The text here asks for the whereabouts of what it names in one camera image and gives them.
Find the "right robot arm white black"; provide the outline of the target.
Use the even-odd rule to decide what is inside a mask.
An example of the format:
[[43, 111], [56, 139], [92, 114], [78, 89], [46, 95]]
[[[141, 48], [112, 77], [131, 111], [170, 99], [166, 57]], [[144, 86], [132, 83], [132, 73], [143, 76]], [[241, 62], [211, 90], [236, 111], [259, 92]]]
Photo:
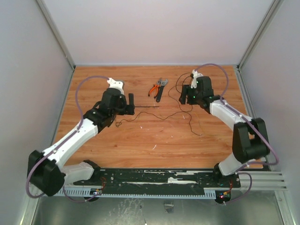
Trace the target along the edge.
[[231, 107], [220, 95], [214, 95], [208, 76], [192, 76], [192, 82], [182, 86], [179, 101], [182, 105], [199, 105], [233, 132], [232, 153], [214, 166], [212, 179], [215, 185], [223, 187], [239, 169], [270, 153], [264, 120], [246, 116]]

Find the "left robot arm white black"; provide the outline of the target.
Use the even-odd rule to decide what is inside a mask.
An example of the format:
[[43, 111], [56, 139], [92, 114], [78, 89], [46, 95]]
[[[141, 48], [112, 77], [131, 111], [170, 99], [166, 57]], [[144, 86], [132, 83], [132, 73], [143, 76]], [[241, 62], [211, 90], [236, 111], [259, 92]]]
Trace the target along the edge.
[[117, 88], [107, 88], [102, 99], [82, 114], [79, 123], [68, 134], [42, 152], [35, 150], [29, 155], [27, 195], [35, 197], [29, 191], [30, 184], [47, 196], [53, 196], [65, 185], [77, 181], [85, 180], [91, 185], [98, 184], [101, 174], [96, 171], [99, 167], [94, 162], [85, 160], [69, 166], [65, 163], [89, 139], [98, 135], [104, 128], [111, 126], [116, 116], [134, 113], [132, 93], [126, 97]]

